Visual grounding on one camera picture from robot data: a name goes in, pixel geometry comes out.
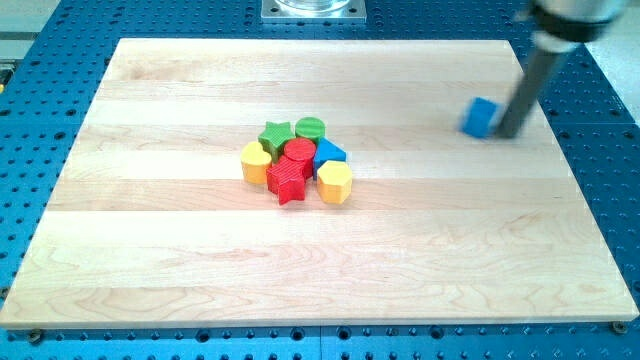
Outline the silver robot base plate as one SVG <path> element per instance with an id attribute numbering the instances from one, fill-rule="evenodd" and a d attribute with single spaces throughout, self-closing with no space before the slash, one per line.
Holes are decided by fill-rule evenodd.
<path id="1" fill-rule="evenodd" d="M 262 0 L 261 19 L 265 23 L 364 23 L 364 0 Z"/>

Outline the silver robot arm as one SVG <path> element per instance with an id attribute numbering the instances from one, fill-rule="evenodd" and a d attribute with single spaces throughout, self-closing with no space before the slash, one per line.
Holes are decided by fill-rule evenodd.
<path id="1" fill-rule="evenodd" d="M 536 24 L 533 41 L 538 49 L 566 53 L 602 37 L 623 14 L 627 3 L 627 0 L 530 0 L 515 19 Z"/>

